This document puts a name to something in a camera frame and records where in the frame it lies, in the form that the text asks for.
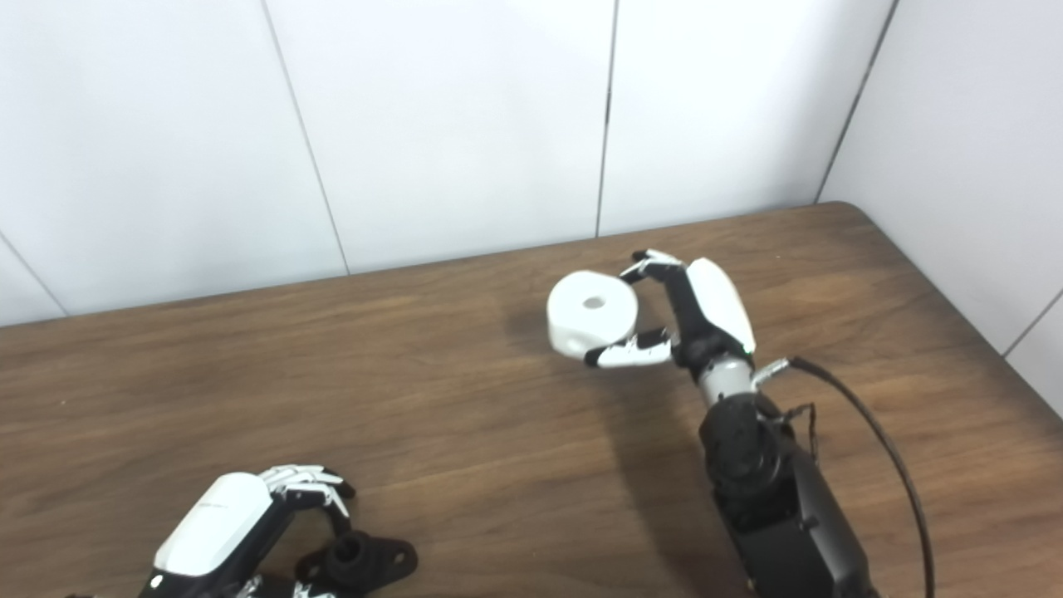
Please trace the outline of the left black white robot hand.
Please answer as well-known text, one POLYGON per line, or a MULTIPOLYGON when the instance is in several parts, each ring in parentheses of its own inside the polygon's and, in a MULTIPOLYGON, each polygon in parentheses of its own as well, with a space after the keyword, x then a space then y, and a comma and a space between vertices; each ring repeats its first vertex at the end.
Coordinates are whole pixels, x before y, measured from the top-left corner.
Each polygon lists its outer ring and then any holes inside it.
POLYGON ((352 529, 355 488, 320 464, 223 474, 154 556, 141 597, 227 597, 243 591, 302 511, 320 510, 331 530, 352 529))

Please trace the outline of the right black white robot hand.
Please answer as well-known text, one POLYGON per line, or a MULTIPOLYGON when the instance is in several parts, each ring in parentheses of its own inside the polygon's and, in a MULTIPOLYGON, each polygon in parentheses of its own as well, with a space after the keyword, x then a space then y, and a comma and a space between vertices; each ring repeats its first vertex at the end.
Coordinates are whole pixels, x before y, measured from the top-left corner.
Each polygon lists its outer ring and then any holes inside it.
POLYGON ((754 365, 756 341, 747 309, 720 266, 705 257, 684 262, 654 249, 634 252, 631 260, 620 280, 630 286, 646 279, 660 283, 674 326, 630 334, 587 351, 583 356, 587 366, 615 370, 673 362, 698 375, 722 359, 754 365))

